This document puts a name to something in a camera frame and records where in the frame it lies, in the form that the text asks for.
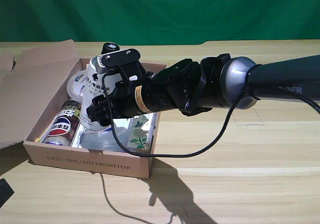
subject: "black cable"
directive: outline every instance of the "black cable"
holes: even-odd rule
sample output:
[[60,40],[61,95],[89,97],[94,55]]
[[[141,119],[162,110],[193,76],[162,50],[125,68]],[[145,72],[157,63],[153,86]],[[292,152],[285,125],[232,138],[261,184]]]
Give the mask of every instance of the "black cable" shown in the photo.
[[[106,74],[103,75],[103,77],[102,77],[102,87],[103,87],[104,95],[105,95],[105,98],[106,98],[106,101],[107,101],[107,104],[108,104],[108,110],[107,111],[109,112],[108,116],[109,116],[109,118],[111,120],[112,135],[113,135],[116,143],[119,145],[119,147],[121,149],[123,149],[126,153],[129,153],[131,155],[138,156],[138,157],[147,157],[147,158],[190,158],[190,157],[194,157],[194,156],[197,156],[199,154],[204,153],[205,151],[207,151],[211,147],[213,147],[220,140],[220,138],[223,136],[225,130],[227,129],[227,126],[228,126],[230,117],[232,115],[232,112],[237,107],[238,103],[240,102],[240,100],[242,99],[242,97],[245,94],[244,91],[242,91],[239,94],[239,96],[236,98],[236,100],[234,101],[234,103],[230,107],[230,109],[229,109],[229,111],[228,111],[228,113],[227,113],[227,115],[225,117],[223,126],[222,126],[219,134],[216,136],[216,138],[209,145],[205,146],[204,148],[202,148],[202,149],[200,149],[200,150],[198,150],[196,152],[189,153],[189,154],[144,154],[144,153],[138,153],[138,152],[134,152],[134,151],[129,150],[124,145],[122,145],[122,143],[119,141],[119,139],[117,137],[115,124],[114,124],[114,119],[113,119],[113,116],[112,116],[111,102],[110,102],[110,99],[109,99],[109,96],[108,96],[108,92],[107,92],[107,89],[106,89],[106,85],[105,85],[105,78],[107,76],[109,76],[109,75],[110,75],[109,73],[106,73]],[[265,87],[265,88],[273,90],[273,91],[277,91],[277,92],[286,93],[287,95],[290,95],[292,97],[300,99],[301,101],[303,101],[306,104],[308,104],[309,106],[311,106],[316,112],[318,112],[320,114],[320,106],[315,101],[311,100],[310,98],[308,98],[308,97],[306,97],[304,95],[301,95],[301,94],[298,94],[296,92],[289,91],[289,90],[286,90],[286,89],[283,89],[283,88],[280,88],[280,87]]]
[[[127,214],[124,214],[124,213],[118,211],[118,210],[111,204],[111,202],[110,202],[110,200],[109,200],[109,198],[108,198],[108,196],[107,196],[105,179],[104,179],[104,176],[102,175],[102,173],[100,173],[100,177],[101,177],[101,180],[102,180],[102,189],[103,189],[104,198],[105,198],[106,202],[108,203],[108,205],[111,207],[111,209],[112,209],[115,213],[117,213],[117,214],[119,214],[119,215],[121,215],[121,216],[123,216],[123,217],[125,217],[125,218],[130,218],[130,219],[133,219],[133,220],[142,222],[142,223],[154,224],[154,223],[149,222],[149,221],[147,221],[147,220],[143,220],[143,219],[141,219],[141,218],[139,218],[139,217],[135,217],[135,216],[132,216],[132,215],[127,215]],[[172,213],[172,215],[171,215],[171,217],[170,217],[170,220],[169,220],[169,222],[168,222],[167,224],[172,223],[173,218],[174,218],[174,214]]]
[[232,115],[232,112],[237,107],[238,103],[240,102],[240,100],[242,99],[242,97],[245,94],[244,92],[241,92],[241,94],[236,98],[236,100],[234,101],[234,103],[230,107],[230,109],[229,109],[229,111],[228,111],[228,113],[227,113],[227,115],[225,117],[223,126],[222,126],[219,134],[216,136],[216,138],[209,145],[205,146],[204,148],[202,148],[202,149],[200,149],[200,150],[198,150],[196,152],[189,153],[189,154],[144,154],[144,153],[138,153],[138,152],[134,152],[134,151],[129,150],[124,145],[122,145],[122,143],[119,141],[119,139],[117,137],[115,124],[114,124],[114,119],[113,119],[113,116],[112,116],[111,102],[110,102],[110,99],[109,99],[109,96],[108,96],[108,92],[107,92],[107,89],[106,89],[106,84],[105,84],[105,78],[107,76],[109,76],[108,73],[104,74],[103,77],[102,77],[102,87],[103,87],[104,95],[105,95],[105,98],[106,98],[106,101],[107,101],[107,104],[108,104],[108,112],[109,112],[108,116],[109,116],[109,118],[111,120],[111,127],[112,127],[113,137],[114,137],[116,143],[119,145],[119,147],[121,147],[122,150],[124,150],[126,153],[129,153],[131,155],[138,156],[138,157],[147,157],[147,158],[191,158],[191,157],[194,157],[194,156],[197,156],[199,154],[204,153],[205,151],[209,150],[214,144],[216,144],[219,141],[219,139],[223,136],[225,130],[227,129],[227,125],[229,123],[229,120],[230,120],[230,117]]
[[318,103],[316,103],[315,101],[311,100],[310,98],[308,98],[304,95],[301,95],[299,93],[296,93],[296,92],[293,92],[290,90],[286,90],[281,87],[266,87],[266,88],[273,90],[273,91],[276,91],[276,92],[285,93],[285,94],[290,95],[294,98],[300,99],[301,101],[308,104],[310,107],[312,107],[316,112],[318,112],[320,114],[320,106],[318,105]]

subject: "white bottle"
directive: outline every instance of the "white bottle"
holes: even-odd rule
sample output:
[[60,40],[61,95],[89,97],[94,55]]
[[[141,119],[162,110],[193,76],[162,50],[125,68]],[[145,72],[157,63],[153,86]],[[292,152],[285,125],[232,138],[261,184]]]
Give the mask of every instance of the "white bottle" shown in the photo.
[[[90,121],[87,114],[87,108],[92,104],[92,99],[104,94],[104,90],[102,87],[102,77],[104,74],[98,74],[95,68],[95,63],[98,62],[97,58],[98,57],[96,56],[90,60],[87,70],[87,79],[80,111],[80,122],[86,129],[99,132],[110,128],[110,126],[101,126],[97,121]],[[112,93],[115,89],[115,83],[121,80],[122,78],[119,73],[107,76],[104,79],[107,92],[109,94]]]

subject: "box flap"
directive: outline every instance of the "box flap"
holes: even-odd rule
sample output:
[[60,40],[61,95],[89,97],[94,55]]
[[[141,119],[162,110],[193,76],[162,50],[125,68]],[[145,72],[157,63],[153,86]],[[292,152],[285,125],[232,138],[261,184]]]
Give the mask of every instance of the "box flap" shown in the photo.
[[25,140],[61,85],[66,88],[75,69],[82,69],[78,58],[14,69],[0,86],[0,143]]
[[16,62],[14,70],[24,70],[76,58],[79,57],[75,42],[73,40],[66,40],[24,50]]

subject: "wooden table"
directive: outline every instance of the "wooden table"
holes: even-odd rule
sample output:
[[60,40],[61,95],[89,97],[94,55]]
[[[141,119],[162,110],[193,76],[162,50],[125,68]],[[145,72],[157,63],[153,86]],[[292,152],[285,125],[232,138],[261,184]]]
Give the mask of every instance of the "wooden table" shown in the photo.
[[[0,53],[43,44],[0,43]],[[95,56],[102,43],[77,46],[80,56]],[[221,53],[266,64],[317,55],[320,40],[134,47],[142,60],[168,65]],[[219,132],[226,113],[163,112],[155,152],[202,148]],[[220,142],[204,154],[156,159],[150,180],[36,166],[26,161],[21,145],[12,146],[0,152],[0,174],[15,191],[0,208],[0,223],[319,224],[319,124],[304,103],[260,101],[236,110]]]

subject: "robotic arm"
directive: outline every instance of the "robotic arm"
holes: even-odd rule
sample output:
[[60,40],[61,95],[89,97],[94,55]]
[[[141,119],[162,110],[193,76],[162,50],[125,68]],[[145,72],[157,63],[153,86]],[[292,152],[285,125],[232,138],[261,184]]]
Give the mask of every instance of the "robotic arm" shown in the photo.
[[111,124],[109,103],[112,118],[123,119],[172,109],[194,116],[213,108],[230,108],[240,94],[238,109],[251,108],[261,99],[296,100],[285,90],[320,100],[320,55],[261,65],[247,57],[221,54],[200,63],[183,59],[159,73],[146,71],[140,57],[133,48],[94,57],[92,63],[103,75],[102,83],[115,74],[122,80],[108,93],[108,100],[104,95],[92,100],[87,108],[92,122]]

